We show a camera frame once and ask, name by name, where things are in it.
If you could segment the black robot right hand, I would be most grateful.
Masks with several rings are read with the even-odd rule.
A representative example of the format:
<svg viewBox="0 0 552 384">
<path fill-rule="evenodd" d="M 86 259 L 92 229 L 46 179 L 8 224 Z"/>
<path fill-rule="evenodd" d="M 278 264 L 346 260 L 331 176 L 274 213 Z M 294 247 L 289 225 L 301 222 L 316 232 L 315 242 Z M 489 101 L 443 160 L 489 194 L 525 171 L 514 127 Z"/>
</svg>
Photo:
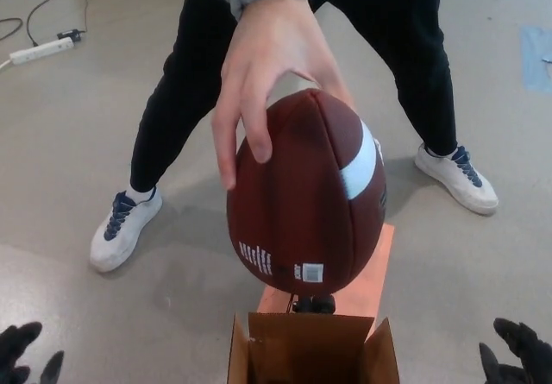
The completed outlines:
<svg viewBox="0 0 552 384">
<path fill-rule="evenodd" d="M 533 329 L 522 322 L 495 318 L 495 332 L 506 342 L 521 367 L 499 363 L 493 351 L 479 343 L 481 365 L 486 383 L 551 384 L 551 345 L 541 340 Z"/>
</svg>

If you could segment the person's right hand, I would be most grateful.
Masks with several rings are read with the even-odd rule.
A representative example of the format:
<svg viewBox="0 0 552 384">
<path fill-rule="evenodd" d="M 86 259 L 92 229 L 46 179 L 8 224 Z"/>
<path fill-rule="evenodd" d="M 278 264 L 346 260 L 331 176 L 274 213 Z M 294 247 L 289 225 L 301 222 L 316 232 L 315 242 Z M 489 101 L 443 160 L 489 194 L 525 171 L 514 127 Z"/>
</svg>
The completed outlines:
<svg viewBox="0 0 552 384">
<path fill-rule="evenodd" d="M 308 0 L 258 0 L 244 10 L 223 62 L 222 86 L 212 117 L 223 186 L 235 186 L 236 128 L 242 124 L 259 163 L 273 147 L 266 104 L 278 79 L 292 72 L 347 105 L 352 96 Z"/>
</svg>

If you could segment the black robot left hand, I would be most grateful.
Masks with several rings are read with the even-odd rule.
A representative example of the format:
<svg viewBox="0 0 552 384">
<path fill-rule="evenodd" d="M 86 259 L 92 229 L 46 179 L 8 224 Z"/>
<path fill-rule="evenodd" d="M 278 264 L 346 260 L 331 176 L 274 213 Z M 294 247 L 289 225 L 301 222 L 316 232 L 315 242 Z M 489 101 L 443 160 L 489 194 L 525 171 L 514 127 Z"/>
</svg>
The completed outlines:
<svg viewBox="0 0 552 384">
<path fill-rule="evenodd" d="M 23 384 L 31 375 L 29 365 L 19 364 L 20 358 L 42 331 L 42 323 L 11 325 L 1 333 L 1 384 Z M 55 352 L 41 372 L 38 383 L 56 384 L 59 381 L 65 351 Z"/>
</svg>

